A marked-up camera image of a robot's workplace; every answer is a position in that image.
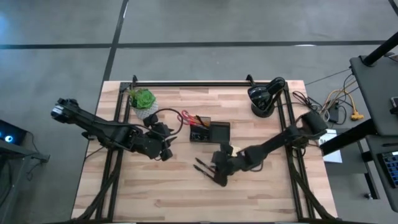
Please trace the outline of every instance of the green plant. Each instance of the green plant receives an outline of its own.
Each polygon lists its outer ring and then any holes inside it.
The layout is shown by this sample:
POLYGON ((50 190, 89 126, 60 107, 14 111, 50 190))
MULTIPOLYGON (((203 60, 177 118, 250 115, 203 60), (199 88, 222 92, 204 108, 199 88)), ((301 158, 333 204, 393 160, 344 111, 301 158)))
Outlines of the green plant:
POLYGON ((149 109, 156 97, 148 89, 130 90, 130 104, 139 110, 149 109))

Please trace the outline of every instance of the scissors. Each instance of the scissors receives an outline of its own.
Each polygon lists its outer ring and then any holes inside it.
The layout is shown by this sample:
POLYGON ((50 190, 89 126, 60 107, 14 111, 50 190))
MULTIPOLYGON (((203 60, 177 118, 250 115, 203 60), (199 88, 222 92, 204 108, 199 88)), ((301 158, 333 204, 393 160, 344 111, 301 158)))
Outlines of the scissors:
POLYGON ((189 112, 187 110, 182 110, 181 115, 182 115, 182 117, 180 115, 177 115, 177 119, 180 122, 182 120, 183 124, 185 124, 185 125, 195 125, 195 126, 204 127, 204 128, 207 128, 209 126, 209 124, 204 123, 198 115, 192 116, 189 114, 189 112))

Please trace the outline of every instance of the potted plant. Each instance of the potted plant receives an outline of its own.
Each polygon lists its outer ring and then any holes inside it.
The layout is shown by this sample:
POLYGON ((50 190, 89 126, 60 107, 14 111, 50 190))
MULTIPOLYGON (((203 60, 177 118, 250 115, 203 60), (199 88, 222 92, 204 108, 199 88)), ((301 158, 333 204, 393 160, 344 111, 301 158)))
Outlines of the potted plant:
POLYGON ((130 105, 139 119, 155 113, 159 106, 156 97, 148 89, 130 90, 130 105))

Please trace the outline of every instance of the blue light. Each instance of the blue light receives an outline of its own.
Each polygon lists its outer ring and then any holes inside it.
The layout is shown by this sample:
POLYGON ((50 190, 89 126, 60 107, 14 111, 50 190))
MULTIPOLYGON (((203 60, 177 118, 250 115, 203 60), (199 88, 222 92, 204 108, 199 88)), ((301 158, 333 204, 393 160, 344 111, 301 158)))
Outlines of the blue light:
POLYGON ((6 142, 12 142, 12 140, 14 140, 12 136, 6 136, 4 139, 6 140, 6 142))

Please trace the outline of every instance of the power adapter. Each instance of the power adapter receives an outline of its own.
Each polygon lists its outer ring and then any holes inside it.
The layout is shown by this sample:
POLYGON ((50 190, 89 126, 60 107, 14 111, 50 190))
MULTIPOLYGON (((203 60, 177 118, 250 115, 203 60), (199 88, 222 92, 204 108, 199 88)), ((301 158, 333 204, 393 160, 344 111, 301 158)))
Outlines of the power adapter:
POLYGON ((335 103, 332 107, 328 109, 329 111, 329 122, 338 123, 338 107, 337 103, 335 103))

